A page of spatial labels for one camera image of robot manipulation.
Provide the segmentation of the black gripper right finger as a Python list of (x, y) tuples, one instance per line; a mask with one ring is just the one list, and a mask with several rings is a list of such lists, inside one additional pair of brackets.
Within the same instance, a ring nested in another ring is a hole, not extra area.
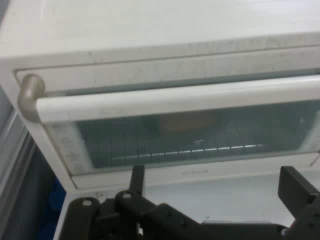
[(320, 238), (320, 192), (294, 167), (280, 168), (278, 197), (294, 217), (285, 240)]

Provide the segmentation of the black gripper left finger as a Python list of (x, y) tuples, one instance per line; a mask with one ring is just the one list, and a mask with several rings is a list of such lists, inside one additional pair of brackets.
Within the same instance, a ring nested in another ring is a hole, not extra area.
[(61, 240), (199, 240), (205, 229), (168, 204), (143, 197), (145, 167), (132, 168), (129, 188), (113, 198), (78, 198), (67, 209)]

